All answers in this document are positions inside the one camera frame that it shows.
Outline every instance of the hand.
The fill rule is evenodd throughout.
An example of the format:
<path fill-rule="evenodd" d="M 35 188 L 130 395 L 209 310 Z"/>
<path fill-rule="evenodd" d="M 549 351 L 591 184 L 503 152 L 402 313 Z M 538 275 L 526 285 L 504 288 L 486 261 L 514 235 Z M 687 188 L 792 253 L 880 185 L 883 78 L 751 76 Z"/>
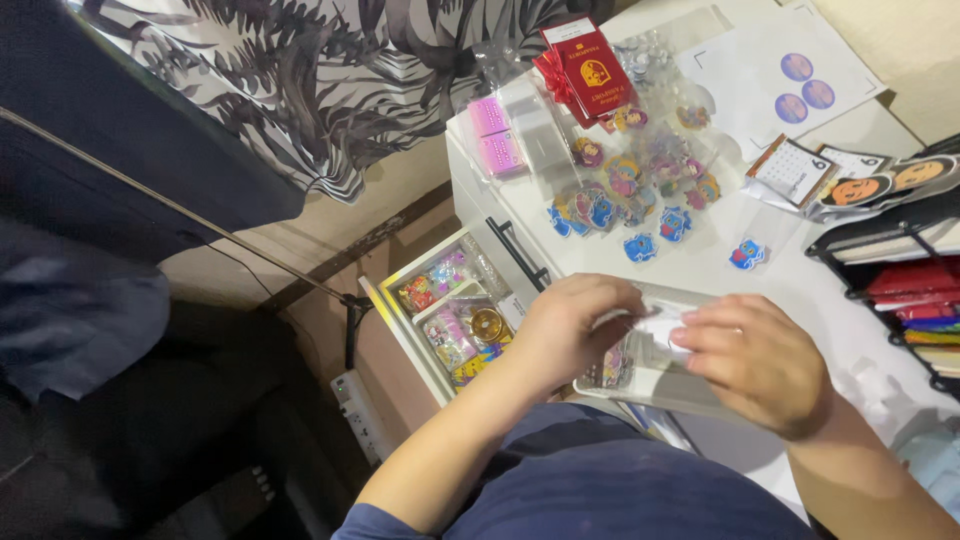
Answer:
<path fill-rule="evenodd" d="M 690 373 L 741 416 L 789 441 L 815 434 L 834 394 L 810 336 L 759 295 L 730 295 L 684 314 L 670 339 L 693 351 Z"/>
<path fill-rule="evenodd" d="M 594 328 L 615 309 L 616 316 Z M 540 397 L 583 375 L 603 361 L 643 313 L 639 289 L 626 280 L 576 274 L 551 284 L 527 310 L 514 342 L 498 361 L 508 360 L 524 385 Z"/>

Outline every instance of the forearm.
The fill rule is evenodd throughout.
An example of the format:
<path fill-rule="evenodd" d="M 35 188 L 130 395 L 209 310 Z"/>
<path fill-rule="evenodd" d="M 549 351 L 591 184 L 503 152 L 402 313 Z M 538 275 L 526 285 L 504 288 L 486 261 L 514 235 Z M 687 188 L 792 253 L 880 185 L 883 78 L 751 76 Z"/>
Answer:
<path fill-rule="evenodd" d="M 540 398 L 523 387 L 509 354 L 400 445 L 357 502 L 372 504 L 417 531 L 442 531 L 504 435 Z"/>
<path fill-rule="evenodd" d="M 960 538 L 960 526 L 839 395 L 813 437 L 787 443 L 804 506 L 841 540 Z"/>

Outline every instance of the black handle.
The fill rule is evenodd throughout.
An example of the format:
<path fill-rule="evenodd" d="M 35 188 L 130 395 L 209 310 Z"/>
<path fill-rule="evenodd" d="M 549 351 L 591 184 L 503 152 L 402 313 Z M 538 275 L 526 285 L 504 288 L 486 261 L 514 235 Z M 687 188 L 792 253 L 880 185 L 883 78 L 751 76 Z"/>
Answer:
<path fill-rule="evenodd" d="M 497 225 L 496 222 L 493 221 L 492 217 L 488 217 L 487 225 L 490 225 L 490 228 L 493 229 L 493 233 L 496 234 L 496 239 L 500 240 L 500 243 L 503 244 L 503 247 L 507 248 L 507 253 L 510 254 L 510 257 L 514 258 L 516 265 L 520 267 L 520 270 L 523 270 L 523 274 L 528 280 L 530 280 L 530 283 L 537 288 L 537 291 L 543 292 L 546 289 L 546 286 L 543 284 L 541 278 L 546 276 L 546 268 L 541 268 L 540 270 L 534 272 L 520 252 L 516 250 L 514 243 L 510 241 L 510 238 L 508 238 L 505 233 L 507 229 L 510 229 L 514 224 L 509 221 L 505 221 L 503 225 Z"/>

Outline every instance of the curtain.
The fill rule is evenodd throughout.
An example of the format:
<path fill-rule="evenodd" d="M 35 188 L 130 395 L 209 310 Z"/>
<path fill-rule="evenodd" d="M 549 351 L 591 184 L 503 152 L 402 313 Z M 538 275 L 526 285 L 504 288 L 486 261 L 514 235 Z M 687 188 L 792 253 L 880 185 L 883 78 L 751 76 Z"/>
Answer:
<path fill-rule="evenodd" d="M 470 46 L 612 0 L 64 0 L 290 182 L 352 204 L 363 171 L 477 92 Z"/>

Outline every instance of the power outlet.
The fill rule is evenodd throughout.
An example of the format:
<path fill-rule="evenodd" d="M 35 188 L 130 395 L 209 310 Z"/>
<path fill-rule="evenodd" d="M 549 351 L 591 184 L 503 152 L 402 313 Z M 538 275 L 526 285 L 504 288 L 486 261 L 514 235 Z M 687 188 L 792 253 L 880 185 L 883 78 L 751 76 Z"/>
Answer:
<path fill-rule="evenodd" d="M 360 375 L 356 370 L 350 370 L 334 379 L 330 386 L 340 402 L 340 413 L 347 419 L 369 463 L 373 465 L 386 460 L 396 445 L 387 438 L 386 428 L 373 408 Z"/>

